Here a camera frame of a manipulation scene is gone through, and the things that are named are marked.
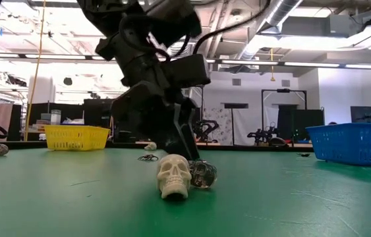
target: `desk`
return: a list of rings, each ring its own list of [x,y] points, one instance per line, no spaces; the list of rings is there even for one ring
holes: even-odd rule
[[[148,152],[11,150],[0,158],[0,236],[371,236],[371,168],[200,151],[217,183],[169,202],[157,162],[137,160]]]

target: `skull teeth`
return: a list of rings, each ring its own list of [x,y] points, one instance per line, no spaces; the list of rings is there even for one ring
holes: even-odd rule
[[[180,176],[173,176],[167,179],[166,185],[183,184],[183,179]]]

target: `blue basket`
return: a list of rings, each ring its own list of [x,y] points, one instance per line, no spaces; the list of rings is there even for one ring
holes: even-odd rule
[[[371,123],[306,128],[317,159],[371,166]]]

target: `white skull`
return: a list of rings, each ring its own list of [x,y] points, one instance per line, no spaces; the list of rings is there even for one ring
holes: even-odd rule
[[[157,145],[154,142],[150,142],[144,149],[147,151],[155,151],[157,149]]]
[[[161,198],[171,194],[182,194],[188,197],[190,189],[190,167],[187,159],[180,155],[167,155],[157,166],[157,188],[161,191]]]

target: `yellow plastic basket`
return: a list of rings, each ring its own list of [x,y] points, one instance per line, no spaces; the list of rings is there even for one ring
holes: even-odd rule
[[[109,129],[93,126],[47,125],[47,148],[57,151],[90,151],[103,149]]]

